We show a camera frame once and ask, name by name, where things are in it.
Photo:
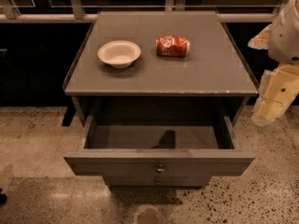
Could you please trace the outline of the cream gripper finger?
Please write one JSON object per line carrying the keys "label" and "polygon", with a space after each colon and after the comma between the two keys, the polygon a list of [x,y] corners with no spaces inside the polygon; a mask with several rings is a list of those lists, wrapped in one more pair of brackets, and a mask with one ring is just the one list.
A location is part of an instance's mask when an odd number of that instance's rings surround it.
{"label": "cream gripper finger", "polygon": [[268,49],[268,37],[271,29],[271,24],[264,27],[260,33],[254,36],[248,43],[251,49]]}
{"label": "cream gripper finger", "polygon": [[274,71],[265,70],[251,116],[253,123],[265,126],[281,118],[298,94],[298,64],[281,63]]}

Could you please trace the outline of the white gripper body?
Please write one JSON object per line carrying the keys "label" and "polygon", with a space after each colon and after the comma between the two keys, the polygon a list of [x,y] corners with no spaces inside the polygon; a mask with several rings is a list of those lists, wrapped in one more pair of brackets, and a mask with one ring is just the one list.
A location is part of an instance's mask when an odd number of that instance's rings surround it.
{"label": "white gripper body", "polygon": [[268,55],[279,63],[299,63],[299,0],[290,0],[274,18]]}

